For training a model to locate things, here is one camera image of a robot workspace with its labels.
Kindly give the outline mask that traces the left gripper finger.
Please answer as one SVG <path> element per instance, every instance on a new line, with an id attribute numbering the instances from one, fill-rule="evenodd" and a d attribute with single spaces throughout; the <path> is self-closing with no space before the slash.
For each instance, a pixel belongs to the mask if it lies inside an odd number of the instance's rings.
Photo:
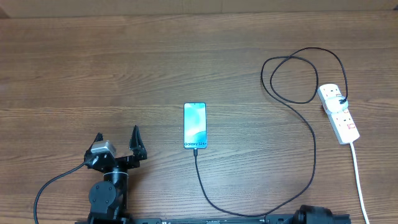
<path id="1" fill-rule="evenodd" d="M 90 156 L 90 155 L 92 154 L 91 149 L 92 149 L 94 143 L 100 142 L 100 141 L 102 141 L 102 140 L 103 140 L 103 134 L 102 134 L 102 133 L 97 133 L 97 135 L 96 135 L 96 137 L 95 137 L 93 143 L 92 143 L 91 146 L 86 150 L 84 157 Z"/>
<path id="2" fill-rule="evenodd" d="M 139 127 L 134 126 L 132 135 L 129 142 L 129 150 L 132 151 L 133 156 L 138 161 L 143 161 L 147 159 L 147 151 L 145 149 L 144 143 L 141 138 Z"/>

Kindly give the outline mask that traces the Samsung Galaxy smartphone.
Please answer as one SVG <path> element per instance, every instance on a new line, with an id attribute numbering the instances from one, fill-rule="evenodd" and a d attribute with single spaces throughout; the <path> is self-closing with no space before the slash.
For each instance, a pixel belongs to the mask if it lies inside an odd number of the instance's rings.
<path id="1" fill-rule="evenodd" d="M 185 149 L 206 149 L 208 145 L 206 104 L 183 105 L 183 146 Z"/>

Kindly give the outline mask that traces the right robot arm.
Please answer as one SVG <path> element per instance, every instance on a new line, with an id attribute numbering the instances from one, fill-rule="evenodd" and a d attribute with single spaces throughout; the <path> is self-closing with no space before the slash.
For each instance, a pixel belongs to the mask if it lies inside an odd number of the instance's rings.
<path id="1" fill-rule="evenodd" d="M 331 210 L 324 207 L 302 205 L 293 215 L 292 224 L 334 224 Z"/>

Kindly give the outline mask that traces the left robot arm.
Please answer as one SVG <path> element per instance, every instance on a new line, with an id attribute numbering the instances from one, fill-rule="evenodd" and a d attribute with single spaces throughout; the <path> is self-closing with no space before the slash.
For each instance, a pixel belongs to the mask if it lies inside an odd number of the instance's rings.
<path id="1" fill-rule="evenodd" d="M 95 183 L 89 191 L 91 204 L 88 223 L 134 223 L 127 212 L 128 170 L 140 167 L 147 159 L 139 127 L 134 126 L 129 141 L 130 156 L 116 157 L 116 148 L 98 133 L 85 152 L 87 168 L 103 173 L 103 180 Z"/>

